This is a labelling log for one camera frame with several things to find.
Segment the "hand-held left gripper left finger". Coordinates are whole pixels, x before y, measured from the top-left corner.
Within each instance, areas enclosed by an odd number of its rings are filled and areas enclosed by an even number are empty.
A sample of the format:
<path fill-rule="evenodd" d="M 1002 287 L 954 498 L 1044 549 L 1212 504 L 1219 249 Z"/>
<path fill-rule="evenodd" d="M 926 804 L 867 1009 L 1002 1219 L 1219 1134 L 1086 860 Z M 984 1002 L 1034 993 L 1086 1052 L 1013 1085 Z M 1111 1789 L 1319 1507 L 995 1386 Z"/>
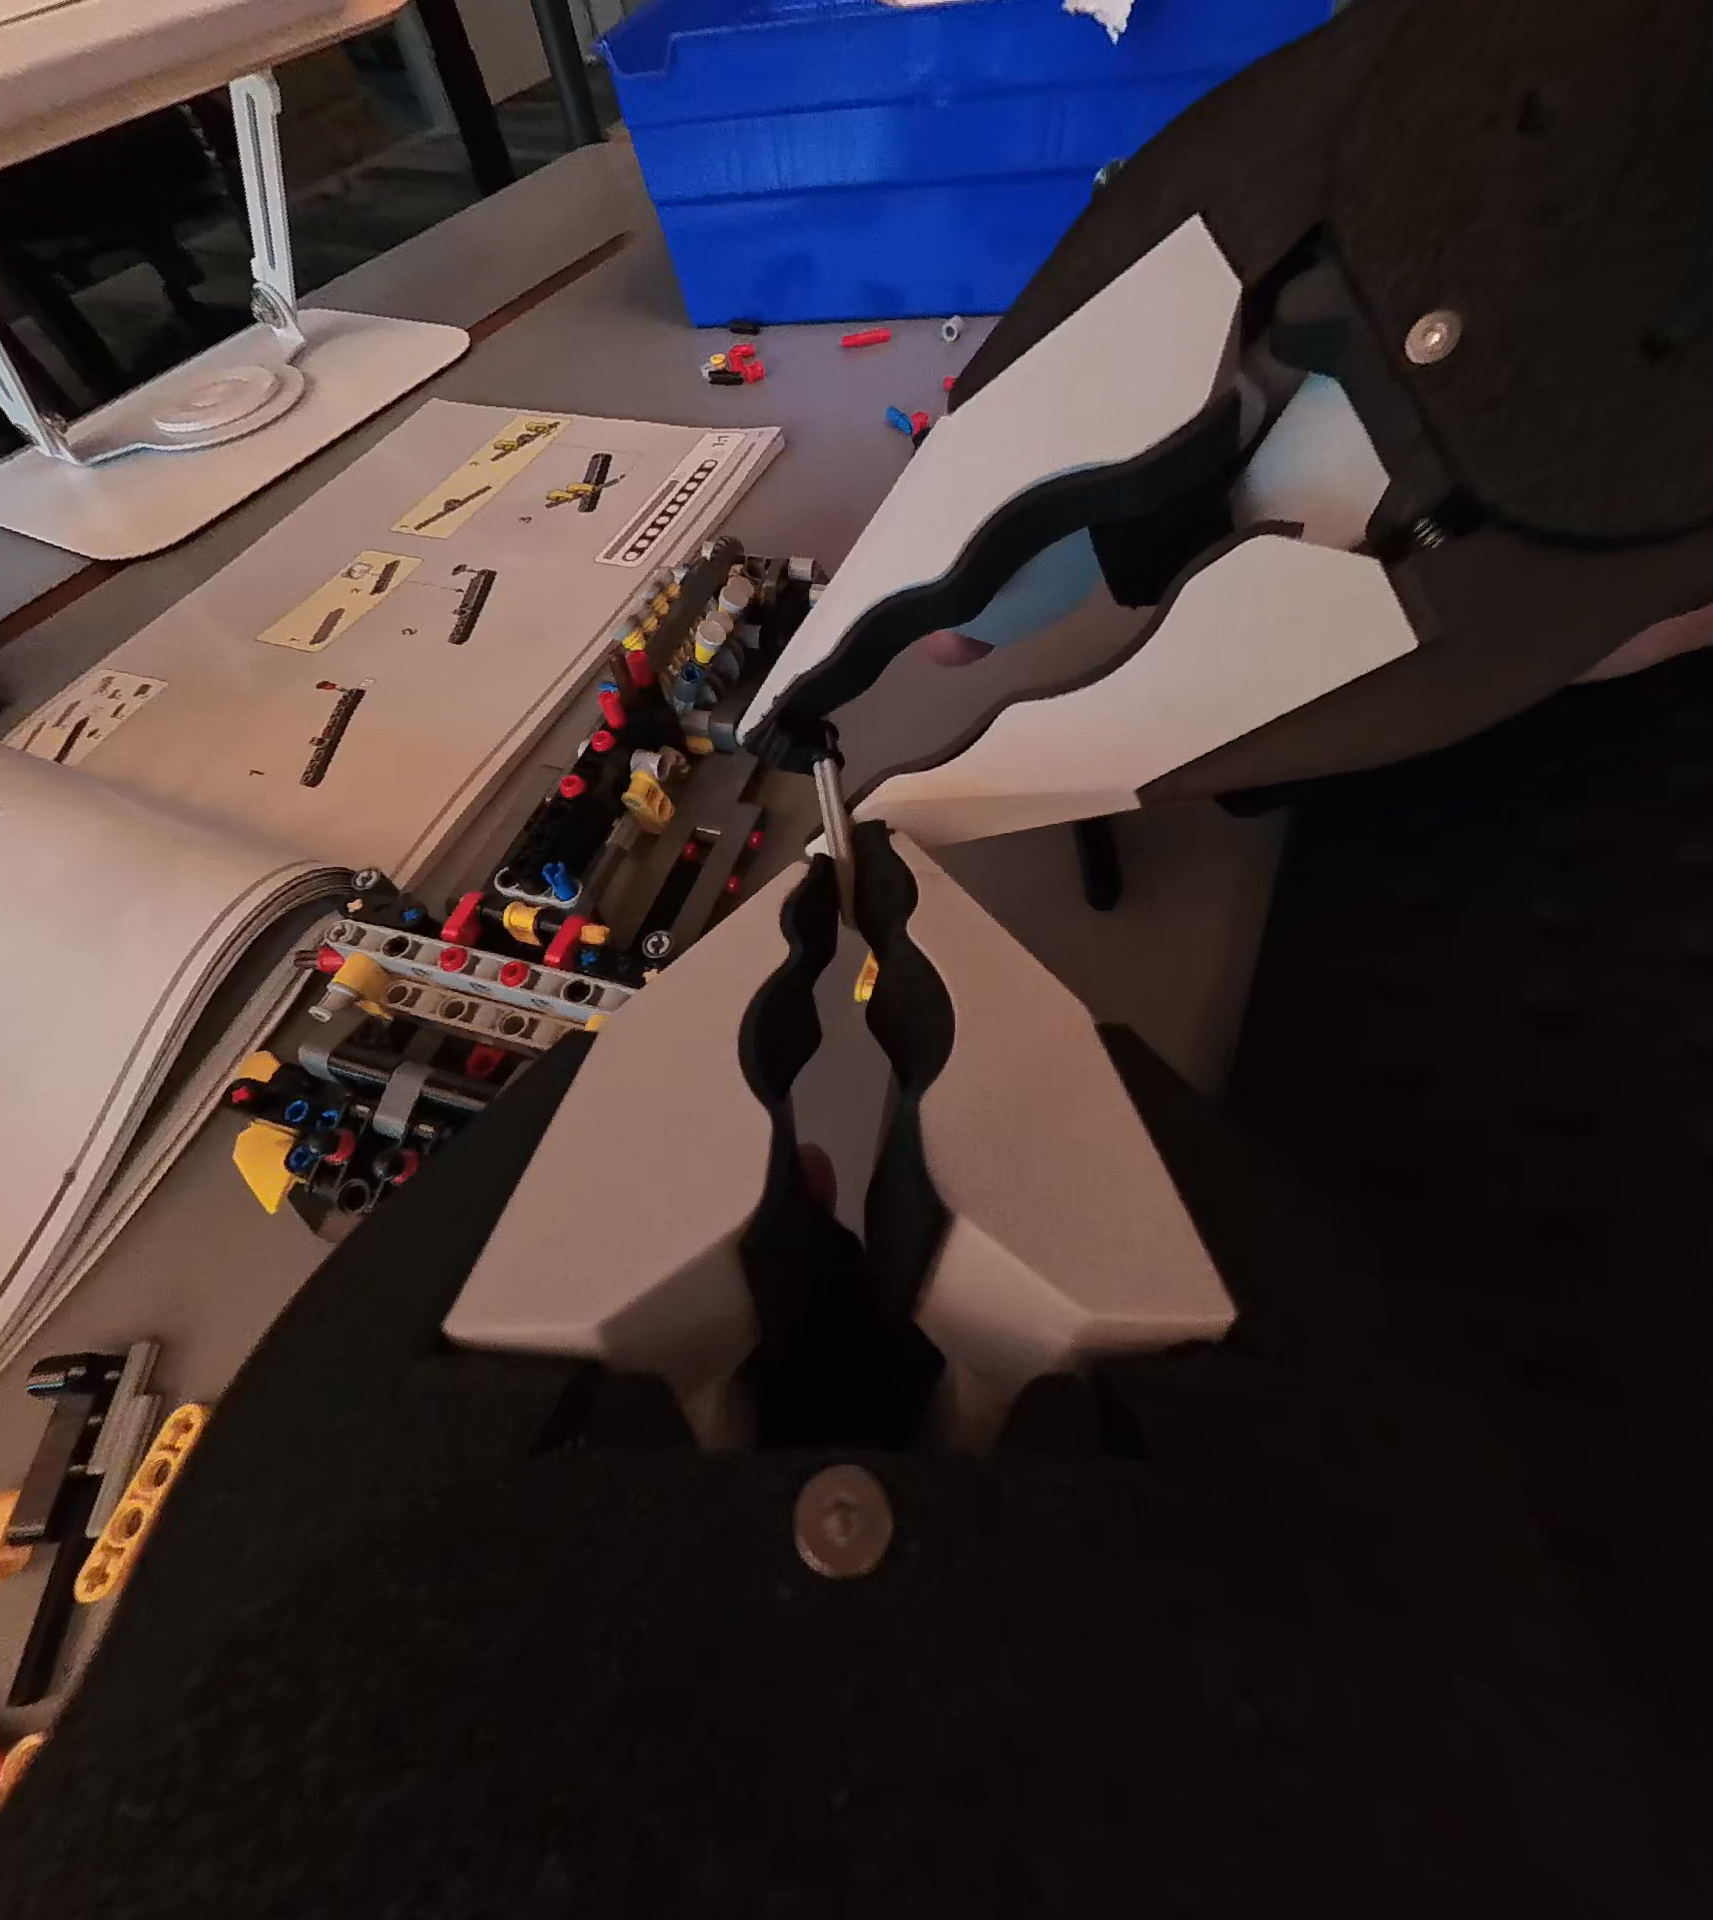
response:
<path fill-rule="evenodd" d="M 605 1024 L 446 1315 L 450 1345 L 649 1375 L 701 1441 L 749 1437 L 744 1241 L 797 1145 L 838 943 L 835 867 L 797 863 Z"/>

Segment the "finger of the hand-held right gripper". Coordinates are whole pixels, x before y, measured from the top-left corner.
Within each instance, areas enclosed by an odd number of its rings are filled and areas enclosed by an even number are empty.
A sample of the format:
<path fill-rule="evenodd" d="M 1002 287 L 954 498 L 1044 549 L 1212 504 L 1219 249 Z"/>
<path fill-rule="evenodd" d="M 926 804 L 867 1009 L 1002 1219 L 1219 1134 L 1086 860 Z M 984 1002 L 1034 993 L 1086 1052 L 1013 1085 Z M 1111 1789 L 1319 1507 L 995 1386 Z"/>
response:
<path fill-rule="evenodd" d="M 1197 214 L 938 421 L 744 716 L 744 747 L 773 716 L 831 721 L 1048 547 L 1219 490 L 1241 306 Z"/>
<path fill-rule="evenodd" d="M 1194 761 L 1419 648 L 1390 575 L 1282 530 L 1226 547 L 1100 680 L 1005 708 L 954 758 L 852 804 L 917 847 L 1107 818 Z"/>

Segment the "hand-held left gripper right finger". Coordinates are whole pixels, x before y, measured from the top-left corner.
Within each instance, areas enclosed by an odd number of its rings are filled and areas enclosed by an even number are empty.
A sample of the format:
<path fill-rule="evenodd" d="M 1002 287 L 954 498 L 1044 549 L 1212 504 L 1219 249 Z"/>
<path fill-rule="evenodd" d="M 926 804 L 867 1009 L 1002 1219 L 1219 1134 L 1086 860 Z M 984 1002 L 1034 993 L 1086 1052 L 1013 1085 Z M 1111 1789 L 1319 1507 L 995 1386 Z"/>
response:
<path fill-rule="evenodd" d="M 1034 1380 L 1221 1341 L 1229 1288 L 1080 997 L 877 821 L 858 928 L 892 1071 L 865 1252 L 940 1355 L 938 1433 L 990 1444 Z"/>

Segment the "grey lego axle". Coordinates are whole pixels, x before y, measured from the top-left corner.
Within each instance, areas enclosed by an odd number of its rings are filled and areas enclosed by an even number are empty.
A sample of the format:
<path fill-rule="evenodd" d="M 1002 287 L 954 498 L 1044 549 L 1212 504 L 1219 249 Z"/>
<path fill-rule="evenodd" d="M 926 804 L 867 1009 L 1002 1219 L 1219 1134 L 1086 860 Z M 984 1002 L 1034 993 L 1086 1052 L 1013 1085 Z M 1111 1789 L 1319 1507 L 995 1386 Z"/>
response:
<path fill-rule="evenodd" d="M 824 753 L 813 765 L 815 797 L 820 808 L 824 853 L 835 867 L 844 928 L 858 928 L 858 849 L 854 826 L 844 793 L 844 761 L 835 750 Z"/>

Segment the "partly built lego car chassis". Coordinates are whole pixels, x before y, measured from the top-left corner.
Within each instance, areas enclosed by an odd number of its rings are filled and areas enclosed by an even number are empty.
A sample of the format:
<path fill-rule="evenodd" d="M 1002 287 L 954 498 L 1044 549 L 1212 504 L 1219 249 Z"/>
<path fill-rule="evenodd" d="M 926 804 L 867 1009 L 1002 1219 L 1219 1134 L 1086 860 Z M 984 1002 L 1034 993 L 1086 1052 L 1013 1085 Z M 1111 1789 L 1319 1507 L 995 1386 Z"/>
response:
<path fill-rule="evenodd" d="M 356 876 L 306 953 L 304 1018 L 219 1099 L 265 1213 L 350 1234 L 749 896 L 773 771 L 739 743 L 745 714 L 826 587 L 819 561 L 712 540 L 621 626 L 594 729 L 478 885 L 436 906 Z"/>

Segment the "scattered yellow lego pieces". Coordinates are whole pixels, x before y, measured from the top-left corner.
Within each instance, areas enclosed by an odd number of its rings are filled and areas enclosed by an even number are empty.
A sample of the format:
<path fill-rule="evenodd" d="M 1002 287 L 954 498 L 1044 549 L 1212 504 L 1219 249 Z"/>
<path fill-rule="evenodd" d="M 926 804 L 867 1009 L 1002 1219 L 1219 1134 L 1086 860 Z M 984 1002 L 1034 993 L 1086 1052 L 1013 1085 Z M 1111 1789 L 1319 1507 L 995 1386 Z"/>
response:
<path fill-rule="evenodd" d="M 156 1386 L 161 1348 L 29 1363 L 29 1464 L 0 1489 L 0 1810 L 46 1747 L 29 1724 L 54 1706 L 82 1624 L 118 1601 L 197 1451 L 211 1412 Z"/>

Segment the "blue plastic bin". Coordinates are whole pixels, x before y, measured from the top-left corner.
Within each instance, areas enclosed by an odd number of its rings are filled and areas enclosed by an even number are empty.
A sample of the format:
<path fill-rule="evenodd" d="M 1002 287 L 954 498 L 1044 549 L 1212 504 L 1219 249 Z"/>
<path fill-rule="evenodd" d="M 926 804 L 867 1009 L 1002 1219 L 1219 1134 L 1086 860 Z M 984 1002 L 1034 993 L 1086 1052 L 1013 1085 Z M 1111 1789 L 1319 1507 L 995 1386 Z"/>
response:
<path fill-rule="evenodd" d="M 1005 312 L 1104 175 L 1332 4 L 642 4 L 605 40 L 685 314 Z"/>

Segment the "scattered red and blue pins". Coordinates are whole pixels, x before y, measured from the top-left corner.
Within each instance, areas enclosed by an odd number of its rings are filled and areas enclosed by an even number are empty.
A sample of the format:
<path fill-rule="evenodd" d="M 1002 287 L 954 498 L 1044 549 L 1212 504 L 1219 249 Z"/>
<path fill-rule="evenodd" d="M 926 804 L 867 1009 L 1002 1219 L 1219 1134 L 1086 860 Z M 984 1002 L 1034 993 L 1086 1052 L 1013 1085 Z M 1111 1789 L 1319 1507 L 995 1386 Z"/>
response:
<path fill-rule="evenodd" d="M 981 338 L 980 319 L 749 324 L 698 346 L 698 392 L 721 435 L 892 453 L 943 415 Z"/>

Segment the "black perforated chair back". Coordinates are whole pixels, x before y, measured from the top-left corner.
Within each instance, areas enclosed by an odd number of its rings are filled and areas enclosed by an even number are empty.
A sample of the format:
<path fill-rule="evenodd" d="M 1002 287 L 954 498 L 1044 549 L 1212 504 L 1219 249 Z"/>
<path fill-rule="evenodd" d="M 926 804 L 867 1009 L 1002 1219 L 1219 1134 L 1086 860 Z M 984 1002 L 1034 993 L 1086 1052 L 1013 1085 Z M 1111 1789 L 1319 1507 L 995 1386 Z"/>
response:
<path fill-rule="evenodd" d="M 1713 648 L 1282 800 L 1229 1107 L 1489 1407 L 1713 1846 Z"/>

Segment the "open instruction booklet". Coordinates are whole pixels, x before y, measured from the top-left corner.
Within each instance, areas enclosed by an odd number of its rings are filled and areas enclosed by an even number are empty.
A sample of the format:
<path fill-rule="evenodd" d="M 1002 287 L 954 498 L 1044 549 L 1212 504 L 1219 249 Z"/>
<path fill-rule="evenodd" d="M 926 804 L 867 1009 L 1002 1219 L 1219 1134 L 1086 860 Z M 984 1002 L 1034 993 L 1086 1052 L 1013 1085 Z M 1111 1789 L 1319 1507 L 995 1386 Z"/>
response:
<path fill-rule="evenodd" d="M 434 869 L 781 451 L 425 401 L 0 743 L 0 1373 L 239 961 Z"/>

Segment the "white clipboard stand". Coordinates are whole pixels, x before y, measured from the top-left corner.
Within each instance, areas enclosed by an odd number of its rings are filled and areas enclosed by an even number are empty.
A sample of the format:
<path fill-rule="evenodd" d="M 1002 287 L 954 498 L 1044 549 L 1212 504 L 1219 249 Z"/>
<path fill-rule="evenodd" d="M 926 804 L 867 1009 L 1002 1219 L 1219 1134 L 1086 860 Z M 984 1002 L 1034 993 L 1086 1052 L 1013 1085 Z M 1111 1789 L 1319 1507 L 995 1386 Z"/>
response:
<path fill-rule="evenodd" d="M 0 406 L 29 442 L 0 459 L 0 533 L 90 563 L 161 554 L 470 352 L 461 327 L 297 306 L 271 63 L 239 69 L 228 92 L 250 327 L 76 424 L 30 395 L 0 332 Z"/>

